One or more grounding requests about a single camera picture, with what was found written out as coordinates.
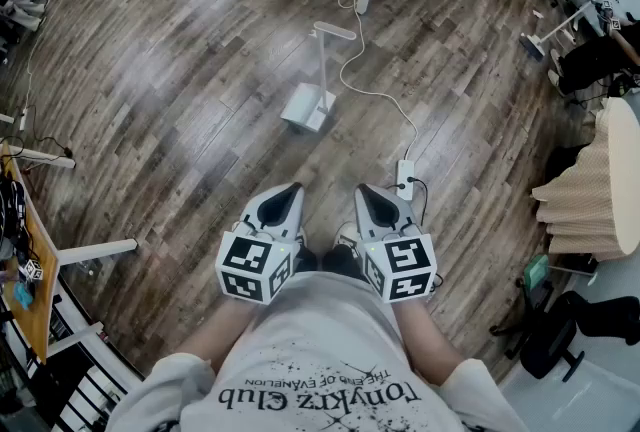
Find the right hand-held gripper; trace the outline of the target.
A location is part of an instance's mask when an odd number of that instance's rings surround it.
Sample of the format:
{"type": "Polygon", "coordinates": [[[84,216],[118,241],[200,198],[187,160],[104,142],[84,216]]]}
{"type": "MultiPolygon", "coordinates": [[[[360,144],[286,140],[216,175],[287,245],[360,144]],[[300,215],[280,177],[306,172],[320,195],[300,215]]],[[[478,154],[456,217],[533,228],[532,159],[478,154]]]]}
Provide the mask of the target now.
{"type": "Polygon", "coordinates": [[[415,216],[410,203],[371,184],[359,184],[354,201],[358,232],[368,239],[360,241],[362,272],[375,293],[386,304],[429,299],[437,261],[431,236],[412,224],[415,216]],[[374,226],[403,228],[369,239],[374,226]]]}

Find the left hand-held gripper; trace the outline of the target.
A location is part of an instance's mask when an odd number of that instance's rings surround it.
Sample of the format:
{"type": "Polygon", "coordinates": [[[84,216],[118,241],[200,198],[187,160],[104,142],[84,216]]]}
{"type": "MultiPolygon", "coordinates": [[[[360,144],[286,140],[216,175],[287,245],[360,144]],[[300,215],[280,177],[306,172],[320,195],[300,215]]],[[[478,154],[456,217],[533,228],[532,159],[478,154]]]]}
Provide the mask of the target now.
{"type": "Polygon", "coordinates": [[[268,305],[284,287],[301,248],[293,239],[301,226],[304,197],[302,184],[292,182],[272,187],[247,203],[246,222],[224,233],[215,261],[226,296],[268,305]],[[256,228],[274,228],[280,237],[256,228]]]}

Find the person's left forearm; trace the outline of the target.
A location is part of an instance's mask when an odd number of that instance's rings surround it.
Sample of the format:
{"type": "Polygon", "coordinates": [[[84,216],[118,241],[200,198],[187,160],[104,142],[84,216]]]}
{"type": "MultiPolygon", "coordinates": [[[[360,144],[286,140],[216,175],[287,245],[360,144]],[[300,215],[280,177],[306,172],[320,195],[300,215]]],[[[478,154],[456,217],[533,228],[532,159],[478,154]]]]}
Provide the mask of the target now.
{"type": "Polygon", "coordinates": [[[208,361],[217,372],[261,305],[223,296],[211,315],[177,348],[177,353],[208,361]]]}

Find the person's right forearm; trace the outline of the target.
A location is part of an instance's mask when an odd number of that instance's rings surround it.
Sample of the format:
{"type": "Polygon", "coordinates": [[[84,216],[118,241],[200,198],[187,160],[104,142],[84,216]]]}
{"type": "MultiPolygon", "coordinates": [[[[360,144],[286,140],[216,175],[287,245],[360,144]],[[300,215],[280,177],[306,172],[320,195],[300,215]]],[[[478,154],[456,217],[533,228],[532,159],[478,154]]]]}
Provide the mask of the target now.
{"type": "Polygon", "coordinates": [[[414,368],[428,383],[441,386],[464,357],[441,332],[421,300],[400,301],[392,309],[414,368]]]}

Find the person's right white shoe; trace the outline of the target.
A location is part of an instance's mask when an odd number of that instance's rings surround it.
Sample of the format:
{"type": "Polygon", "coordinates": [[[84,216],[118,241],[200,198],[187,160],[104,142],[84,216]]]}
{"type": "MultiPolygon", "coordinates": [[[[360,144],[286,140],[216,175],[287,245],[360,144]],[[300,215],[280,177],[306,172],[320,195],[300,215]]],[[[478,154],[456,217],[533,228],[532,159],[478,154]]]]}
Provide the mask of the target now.
{"type": "Polygon", "coordinates": [[[360,236],[356,224],[354,222],[345,222],[339,227],[336,233],[334,246],[346,246],[356,255],[359,240],[360,236]]]}

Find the person's black trousers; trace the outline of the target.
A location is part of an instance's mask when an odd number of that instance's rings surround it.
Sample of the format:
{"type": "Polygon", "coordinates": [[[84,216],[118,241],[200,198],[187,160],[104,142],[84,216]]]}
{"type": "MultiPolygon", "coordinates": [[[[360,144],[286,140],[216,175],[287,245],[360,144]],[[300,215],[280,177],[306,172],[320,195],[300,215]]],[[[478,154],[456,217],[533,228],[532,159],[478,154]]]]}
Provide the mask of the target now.
{"type": "Polygon", "coordinates": [[[307,247],[302,247],[296,257],[295,274],[305,272],[329,272],[367,283],[358,258],[353,250],[345,244],[337,244],[328,251],[321,261],[307,247]]]}

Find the person's white printed shirt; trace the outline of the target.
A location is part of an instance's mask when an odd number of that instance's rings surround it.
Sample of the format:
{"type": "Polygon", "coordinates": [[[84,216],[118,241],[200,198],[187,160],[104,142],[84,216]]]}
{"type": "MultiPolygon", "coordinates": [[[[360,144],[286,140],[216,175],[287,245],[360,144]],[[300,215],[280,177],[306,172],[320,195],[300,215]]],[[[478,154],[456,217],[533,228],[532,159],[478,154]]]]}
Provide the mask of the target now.
{"type": "Polygon", "coordinates": [[[107,432],[528,432],[484,363],[441,386],[414,368],[392,307],[364,282],[298,274],[220,369],[159,360],[107,432]]]}

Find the green box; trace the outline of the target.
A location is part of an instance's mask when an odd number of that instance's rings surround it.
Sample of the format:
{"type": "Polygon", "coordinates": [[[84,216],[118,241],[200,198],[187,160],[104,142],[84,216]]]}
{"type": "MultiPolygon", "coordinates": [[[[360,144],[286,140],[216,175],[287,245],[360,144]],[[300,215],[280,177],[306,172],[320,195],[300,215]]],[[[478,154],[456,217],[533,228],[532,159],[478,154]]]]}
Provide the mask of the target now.
{"type": "Polygon", "coordinates": [[[524,288],[531,292],[547,280],[549,259],[547,255],[536,255],[524,270],[524,288]]]}

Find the black office chair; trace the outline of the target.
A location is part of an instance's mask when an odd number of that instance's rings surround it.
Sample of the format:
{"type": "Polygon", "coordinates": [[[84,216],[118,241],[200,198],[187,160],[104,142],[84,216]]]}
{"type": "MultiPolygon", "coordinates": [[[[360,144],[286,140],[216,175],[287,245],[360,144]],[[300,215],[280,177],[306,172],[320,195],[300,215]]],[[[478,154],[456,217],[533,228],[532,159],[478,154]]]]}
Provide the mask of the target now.
{"type": "Polygon", "coordinates": [[[601,302],[589,302],[575,291],[560,295],[549,310],[530,309],[523,320],[500,329],[492,326],[493,336],[521,334],[516,346],[505,351],[513,359],[520,356],[523,368],[540,380],[563,360],[569,370],[567,382],[584,359],[583,352],[573,355],[570,344],[577,333],[587,337],[619,338],[629,346],[640,342],[640,299],[624,296],[601,302]]]}

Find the white table leg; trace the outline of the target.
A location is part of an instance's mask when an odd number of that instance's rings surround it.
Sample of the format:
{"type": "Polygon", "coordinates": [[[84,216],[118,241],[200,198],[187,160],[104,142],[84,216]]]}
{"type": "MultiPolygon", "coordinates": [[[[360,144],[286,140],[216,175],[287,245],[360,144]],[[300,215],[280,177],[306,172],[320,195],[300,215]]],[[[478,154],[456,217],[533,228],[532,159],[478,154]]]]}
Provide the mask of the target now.
{"type": "Polygon", "coordinates": [[[3,147],[3,154],[12,159],[21,159],[28,162],[47,164],[66,169],[74,169],[76,167],[75,160],[66,155],[43,153],[13,145],[5,145],[3,147]]]}

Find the round cream table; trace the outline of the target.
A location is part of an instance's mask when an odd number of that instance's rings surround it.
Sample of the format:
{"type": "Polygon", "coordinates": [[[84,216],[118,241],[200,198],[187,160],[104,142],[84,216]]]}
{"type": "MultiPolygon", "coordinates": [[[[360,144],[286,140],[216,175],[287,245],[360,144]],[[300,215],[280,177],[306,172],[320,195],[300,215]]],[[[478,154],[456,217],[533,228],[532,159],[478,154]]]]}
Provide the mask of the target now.
{"type": "Polygon", "coordinates": [[[606,112],[613,224],[629,255],[640,245],[640,123],[622,98],[611,98],[606,112]]]}

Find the wooden desk with white legs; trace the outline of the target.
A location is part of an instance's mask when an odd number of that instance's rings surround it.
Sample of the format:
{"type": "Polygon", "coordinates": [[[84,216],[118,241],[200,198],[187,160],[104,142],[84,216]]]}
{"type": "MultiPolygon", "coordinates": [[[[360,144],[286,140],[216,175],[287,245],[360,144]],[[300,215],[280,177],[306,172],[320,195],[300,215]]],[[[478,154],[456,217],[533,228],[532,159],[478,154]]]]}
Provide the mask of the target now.
{"type": "Polygon", "coordinates": [[[3,154],[0,143],[0,304],[7,310],[1,323],[13,320],[33,353],[42,362],[77,343],[85,334],[99,333],[102,325],[89,325],[69,340],[49,341],[50,322],[56,297],[60,268],[80,262],[133,251],[138,242],[122,239],[82,247],[59,249],[45,228],[29,195],[18,160],[3,154]],[[42,281],[30,281],[21,267],[28,259],[43,269],[42,281]],[[29,285],[33,302],[25,311],[14,299],[16,282],[29,285]]]}

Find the small blue item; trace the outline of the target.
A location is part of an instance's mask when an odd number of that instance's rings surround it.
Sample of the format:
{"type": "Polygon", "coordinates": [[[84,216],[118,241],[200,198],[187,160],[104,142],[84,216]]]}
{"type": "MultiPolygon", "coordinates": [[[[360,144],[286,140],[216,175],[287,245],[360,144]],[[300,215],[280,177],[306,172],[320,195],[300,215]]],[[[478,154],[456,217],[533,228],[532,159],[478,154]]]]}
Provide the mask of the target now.
{"type": "Polygon", "coordinates": [[[20,304],[20,306],[28,311],[33,302],[33,296],[29,291],[29,285],[24,282],[16,282],[13,287],[14,299],[20,304]]]}

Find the black and white metal rack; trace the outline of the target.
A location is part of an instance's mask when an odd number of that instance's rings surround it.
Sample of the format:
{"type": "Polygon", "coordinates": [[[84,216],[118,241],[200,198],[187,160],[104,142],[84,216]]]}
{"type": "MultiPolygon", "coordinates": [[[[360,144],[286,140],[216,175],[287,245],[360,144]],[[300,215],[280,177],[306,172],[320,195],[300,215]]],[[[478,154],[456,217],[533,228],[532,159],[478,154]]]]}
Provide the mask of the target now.
{"type": "Polygon", "coordinates": [[[54,295],[49,340],[43,362],[0,301],[0,429],[105,432],[116,405],[144,376],[91,326],[69,289],[54,295]]]}

